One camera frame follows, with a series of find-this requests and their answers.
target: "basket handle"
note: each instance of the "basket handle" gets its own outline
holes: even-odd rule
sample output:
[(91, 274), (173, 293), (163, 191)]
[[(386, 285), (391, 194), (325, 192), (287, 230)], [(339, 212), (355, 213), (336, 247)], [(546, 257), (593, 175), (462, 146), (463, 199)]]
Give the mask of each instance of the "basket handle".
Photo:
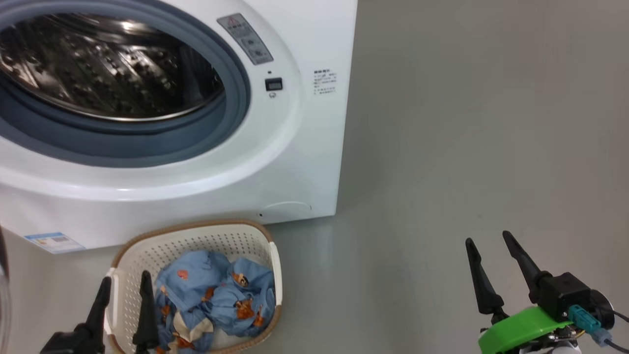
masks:
[(269, 242), (269, 246), (271, 251), (271, 264), (273, 266), (273, 277), (275, 278), (276, 284), (276, 305), (282, 305), (282, 266), (279, 263), (279, 252), (277, 251), (275, 242)]
[(120, 277), (116, 273), (117, 270), (117, 268), (110, 268), (107, 272), (107, 277), (111, 278), (111, 297), (109, 298), (109, 306), (105, 309), (105, 320), (103, 321), (103, 329), (107, 335), (114, 333), (118, 322), (118, 288), (120, 287)]

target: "cartoon print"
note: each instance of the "cartoon print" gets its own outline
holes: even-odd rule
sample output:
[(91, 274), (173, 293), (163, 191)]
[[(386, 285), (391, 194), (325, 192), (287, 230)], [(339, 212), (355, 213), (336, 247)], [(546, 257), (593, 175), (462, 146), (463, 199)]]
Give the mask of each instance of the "cartoon print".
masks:
[(177, 332), (173, 332), (172, 333), (173, 336), (175, 336), (175, 338), (177, 338), (177, 347), (179, 349), (183, 349), (183, 348), (190, 348), (190, 349), (194, 349), (194, 344), (188, 342), (187, 340), (185, 340), (184, 338), (181, 338), (179, 336), (179, 333)]
[(264, 326), (264, 318), (260, 315), (261, 313), (262, 313), (262, 305), (260, 305), (260, 307), (258, 308), (258, 314), (255, 317), (255, 321), (253, 322), (253, 325), (256, 327)]
[(177, 276), (183, 280), (188, 280), (188, 271), (185, 269), (177, 270)]
[(236, 301), (234, 307), (237, 308), (236, 317), (238, 319), (248, 319), (255, 316), (255, 312), (251, 309), (253, 298), (244, 301)]
[(209, 301), (212, 298), (212, 296), (214, 296), (214, 289), (216, 288), (208, 288), (207, 290), (205, 290), (205, 295), (201, 297), (201, 302)]
[(231, 277), (236, 281), (236, 283), (240, 284), (241, 287), (246, 288), (249, 285), (249, 280), (245, 277), (244, 274), (236, 274), (232, 273)]
[(162, 323), (166, 323), (166, 317), (170, 314), (170, 305), (162, 307)]

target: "stainless steel drum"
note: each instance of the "stainless steel drum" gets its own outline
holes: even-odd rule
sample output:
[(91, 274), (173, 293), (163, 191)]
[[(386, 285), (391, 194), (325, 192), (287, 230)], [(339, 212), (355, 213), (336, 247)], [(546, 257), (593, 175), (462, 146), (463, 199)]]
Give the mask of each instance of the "stainless steel drum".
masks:
[(0, 71), (49, 105), (119, 122), (179, 117), (223, 92), (212, 65), (180, 40), (92, 14), (40, 16), (5, 29)]

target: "brown basket rim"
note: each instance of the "brown basket rim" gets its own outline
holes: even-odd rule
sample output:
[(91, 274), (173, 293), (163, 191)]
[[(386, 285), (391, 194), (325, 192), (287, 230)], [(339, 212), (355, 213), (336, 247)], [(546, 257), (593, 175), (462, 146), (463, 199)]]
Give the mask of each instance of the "brown basket rim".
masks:
[[(207, 221), (200, 221), (200, 222), (189, 222), (186, 224), (164, 227), (164, 228), (157, 229), (154, 231), (149, 231), (149, 232), (146, 232), (144, 234), (140, 234), (134, 237), (118, 251), (118, 253), (114, 257), (114, 260), (111, 262), (111, 267), (117, 268), (118, 264), (120, 263), (120, 259), (122, 259), (125, 253), (134, 244), (139, 243), (140, 241), (144, 241), (146, 239), (150, 239), (151, 237), (161, 236), (163, 234), (168, 234), (171, 232), (183, 231), (183, 230), (188, 230), (188, 229), (196, 229), (198, 227), (236, 225), (236, 224), (249, 225), (249, 226), (255, 227), (267, 238), (269, 243), (273, 242), (273, 237), (271, 237), (269, 230), (267, 230), (266, 227), (262, 226), (261, 224), (252, 220), (226, 219), (226, 220), (207, 220)], [(275, 329), (275, 326), (277, 326), (277, 323), (279, 322), (279, 318), (281, 314), (282, 314), (282, 306), (276, 305), (275, 312), (273, 313), (273, 318), (271, 319), (269, 326), (267, 327), (267, 329), (264, 330), (264, 332), (260, 333), (259, 336), (251, 340), (248, 340), (244, 343), (240, 343), (238, 345), (232, 345), (227, 348), (220, 349), (220, 350), (212, 350), (211, 353), (219, 353), (219, 354), (236, 353), (236, 352), (243, 351), (245, 349), (248, 349), (248, 348), (251, 348), (253, 346), (260, 344), (261, 342), (263, 342), (269, 337), (271, 332), (273, 332), (273, 329)], [(109, 334), (107, 337), (109, 339), (109, 343), (111, 344), (114, 350), (120, 353), (124, 353), (124, 351), (122, 350), (122, 348), (120, 348), (120, 345), (118, 344), (118, 340), (116, 339), (115, 334)]]

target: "sticker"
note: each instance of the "sticker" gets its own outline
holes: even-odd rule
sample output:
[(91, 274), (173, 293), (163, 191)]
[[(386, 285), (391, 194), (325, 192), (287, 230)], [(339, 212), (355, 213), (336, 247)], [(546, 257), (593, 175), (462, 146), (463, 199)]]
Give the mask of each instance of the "sticker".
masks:
[(336, 92), (337, 74), (329, 69), (315, 70), (313, 89), (315, 96)]
[(221, 17), (217, 21), (238, 42), (254, 65), (273, 61), (267, 46), (241, 14)]
[(81, 246), (79, 243), (75, 242), (61, 232), (29, 235), (24, 236), (24, 238), (50, 253), (66, 253), (85, 249), (85, 247)]

